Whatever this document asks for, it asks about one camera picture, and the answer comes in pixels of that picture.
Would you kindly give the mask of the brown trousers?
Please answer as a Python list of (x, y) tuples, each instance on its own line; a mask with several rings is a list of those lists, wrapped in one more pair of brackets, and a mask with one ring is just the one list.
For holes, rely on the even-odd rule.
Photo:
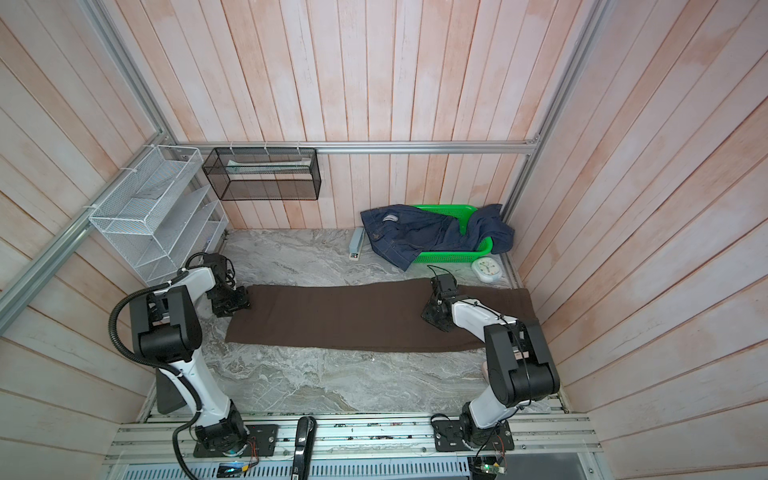
[(228, 326), (230, 343), (394, 353), (475, 350), (484, 337), (444, 332), (421, 318), (428, 278), (367, 285), (252, 285), (250, 307)]

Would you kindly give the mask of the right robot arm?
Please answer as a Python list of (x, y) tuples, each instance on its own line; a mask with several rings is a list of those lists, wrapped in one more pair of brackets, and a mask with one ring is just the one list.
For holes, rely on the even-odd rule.
[(484, 343), (488, 387), (466, 403), (458, 420), (462, 440), (484, 448), (520, 409), (560, 390), (555, 362), (538, 320), (504, 315), (463, 295), (450, 273), (430, 280), (422, 319), (443, 332), (460, 327)]

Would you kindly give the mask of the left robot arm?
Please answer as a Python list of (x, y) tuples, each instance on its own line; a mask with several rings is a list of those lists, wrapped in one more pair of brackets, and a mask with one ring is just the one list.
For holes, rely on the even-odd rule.
[(250, 307), (245, 288), (236, 285), (232, 262), (219, 253), (197, 252), (174, 278), (120, 300), (110, 313), (108, 334), (121, 355), (155, 369), (160, 413), (189, 408), (196, 456), (239, 456), (248, 430), (203, 359), (195, 308), (203, 296), (217, 316)]

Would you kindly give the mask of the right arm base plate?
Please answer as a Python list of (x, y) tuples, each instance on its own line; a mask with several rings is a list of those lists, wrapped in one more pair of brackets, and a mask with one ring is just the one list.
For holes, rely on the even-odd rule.
[(513, 436), (506, 421), (488, 429), (476, 429), (469, 420), (452, 420), (446, 416), (437, 416), (430, 420), (430, 425), (438, 452), (480, 449), (507, 452), (515, 449)]

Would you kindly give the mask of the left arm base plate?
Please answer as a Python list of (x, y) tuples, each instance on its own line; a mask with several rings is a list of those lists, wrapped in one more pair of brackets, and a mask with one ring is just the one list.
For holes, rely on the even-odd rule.
[(246, 424), (248, 437), (241, 443), (235, 443), (232, 447), (206, 448), (201, 442), (197, 442), (193, 450), (194, 458), (216, 457), (272, 457), (278, 440), (279, 426), (277, 424)]

